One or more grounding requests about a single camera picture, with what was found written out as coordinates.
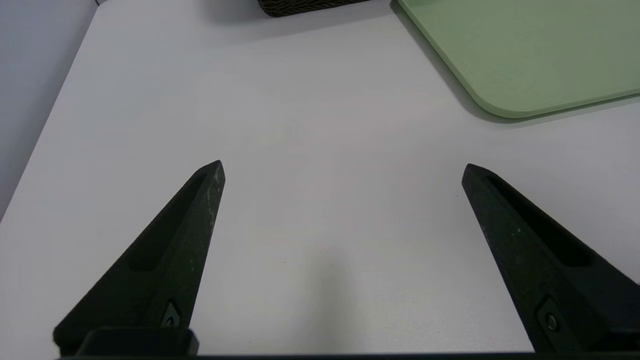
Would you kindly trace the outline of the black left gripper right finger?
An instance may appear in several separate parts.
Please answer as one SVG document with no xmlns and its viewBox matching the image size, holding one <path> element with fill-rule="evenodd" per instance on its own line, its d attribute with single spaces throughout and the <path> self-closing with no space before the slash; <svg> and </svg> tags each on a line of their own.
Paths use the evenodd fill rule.
<svg viewBox="0 0 640 360">
<path fill-rule="evenodd" d="M 636 282 L 496 173 L 469 163 L 461 184 L 535 351 L 639 351 Z"/>
</svg>

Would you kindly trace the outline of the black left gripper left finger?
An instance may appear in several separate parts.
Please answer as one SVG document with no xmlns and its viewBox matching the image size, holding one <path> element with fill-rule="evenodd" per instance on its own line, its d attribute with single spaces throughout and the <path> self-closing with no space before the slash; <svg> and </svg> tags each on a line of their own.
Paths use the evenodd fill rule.
<svg viewBox="0 0 640 360">
<path fill-rule="evenodd" d="M 196 353 L 194 313 L 226 175 L 195 171 L 54 328 L 60 353 Z"/>
</svg>

